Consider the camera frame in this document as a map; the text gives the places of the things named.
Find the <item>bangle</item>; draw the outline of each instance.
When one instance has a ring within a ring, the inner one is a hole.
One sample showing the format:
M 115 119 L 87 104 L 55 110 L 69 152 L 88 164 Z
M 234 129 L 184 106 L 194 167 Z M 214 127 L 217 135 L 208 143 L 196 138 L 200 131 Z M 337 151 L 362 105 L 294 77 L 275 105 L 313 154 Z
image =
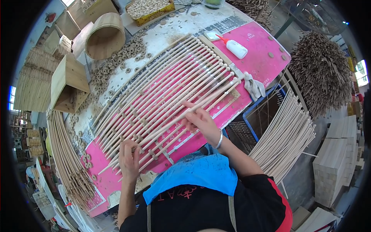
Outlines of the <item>bangle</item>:
M 218 145 L 217 145 L 216 147 L 213 147 L 213 146 L 212 146 L 212 148 L 214 148 L 214 149 L 219 149 L 220 146 L 221 146 L 221 142 L 222 142 L 222 140 L 223 140 L 223 133 L 222 133 L 221 129 L 219 129 L 219 130 L 220 130 L 220 139 L 219 139 L 219 143 L 218 143 Z

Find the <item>person's left hand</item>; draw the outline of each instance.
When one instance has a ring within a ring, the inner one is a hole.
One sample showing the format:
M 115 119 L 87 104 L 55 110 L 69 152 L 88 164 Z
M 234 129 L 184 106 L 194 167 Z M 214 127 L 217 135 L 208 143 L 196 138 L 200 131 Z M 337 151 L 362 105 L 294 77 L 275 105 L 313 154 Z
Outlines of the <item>person's left hand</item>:
M 120 143 L 118 162 L 123 183 L 136 183 L 139 174 L 139 151 L 140 147 L 132 140 L 125 140 Z

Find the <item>wooden bucket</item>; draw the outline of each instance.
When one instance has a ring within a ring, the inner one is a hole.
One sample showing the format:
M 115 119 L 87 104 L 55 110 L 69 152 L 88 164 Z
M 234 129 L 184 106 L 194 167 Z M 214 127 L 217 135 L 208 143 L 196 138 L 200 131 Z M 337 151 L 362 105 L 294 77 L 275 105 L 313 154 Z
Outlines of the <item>wooden bucket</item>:
M 124 44 L 125 32 L 120 15 L 106 13 L 95 21 L 86 39 L 85 51 L 92 59 L 107 59 Z

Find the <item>white glue bottle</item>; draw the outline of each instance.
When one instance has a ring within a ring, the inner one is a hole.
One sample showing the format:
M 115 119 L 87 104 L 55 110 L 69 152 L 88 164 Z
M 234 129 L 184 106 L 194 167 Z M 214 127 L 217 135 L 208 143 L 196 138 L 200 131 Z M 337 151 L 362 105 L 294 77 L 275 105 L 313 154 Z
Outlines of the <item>white glue bottle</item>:
M 237 58 L 242 59 L 246 56 L 247 49 L 244 46 L 242 46 L 241 44 L 237 43 L 234 40 L 225 39 L 217 34 L 215 35 L 218 36 L 221 40 L 223 40 L 223 42 L 227 45 L 227 49 L 231 51 L 231 53 L 233 53 Z

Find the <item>pink tabletop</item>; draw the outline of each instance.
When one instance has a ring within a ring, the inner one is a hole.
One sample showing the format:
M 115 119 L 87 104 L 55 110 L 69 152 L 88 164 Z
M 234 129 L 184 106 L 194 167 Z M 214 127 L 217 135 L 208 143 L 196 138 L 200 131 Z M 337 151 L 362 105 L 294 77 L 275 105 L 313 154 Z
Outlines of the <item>pink tabletop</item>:
M 239 60 L 235 55 L 226 49 L 223 41 L 217 40 L 213 43 L 224 54 L 226 54 L 242 72 L 246 71 L 252 74 L 253 78 L 262 82 L 265 87 L 267 87 L 290 62 L 291 57 L 289 53 L 286 52 L 286 50 L 281 52 L 281 45 L 255 21 L 225 33 L 223 37 L 233 39 L 246 47 L 248 49 L 247 55 L 242 60 Z M 268 55 L 269 52 L 273 54 L 273 58 Z M 244 88 L 244 81 L 242 81 L 242 83 L 236 87 L 236 91 L 238 91 L 240 95 L 239 97 L 229 94 L 210 110 L 210 115 L 214 118 L 214 121 L 219 128 L 224 128 L 251 102 L 249 93 Z M 165 132 L 164 135 L 159 138 L 159 141 L 162 141 L 164 137 L 166 137 L 169 133 L 171 133 L 171 131 L 179 126 L 181 126 L 180 121 L 176 125 L 172 126 L 167 132 Z M 165 141 L 163 147 L 166 146 L 166 144 L 172 139 L 174 139 L 174 137 L 171 137 L 168 141 Z M 205 143 L 206 140 L 200 133 L 193 135 L 190 132 L 186 132 L 167 148 L 166 151 L 170 156 L 170 160 L 161 154 L 158 159 L 150 163 L 142 171 L 142 173 L 146 173 L 149 170 L 152 170 L 156 173 L 163 172 L 168 169 L 172 163 L 176 163 L 176 161 L 185 155 L 197 151 Z M 95 141 L 92 141 L 88 145 L 86 152 L 91 155 L 91 162 L 94 164 L 94 166 L 90 168 L 88 172 L 90 175 L 95 174 L 97 176 L 97 180 L 94 181 L 94 184 L 98 190 L 96 197 L 94 198 L 95 205 L 97 206 L 94 206 L 91 203 L 89 204 L 89 207 L 91 208 L 89 215 L 90 217 L 94 217 L 114 206 L 109 205 L 107 197 L 113 192 L 121 189 L 121 182 L 118 182 L 118 180 L 121 178 L 121 174 L 115 175 L 118 169 L 115 169 L 115 171 L 108 169 L 107 171 L 98 175 L 98 173 L 108 165 L 109 160 L 106 160 L 104 156 L 105 154 L 102 153 L 102 150 L 99 149 Z

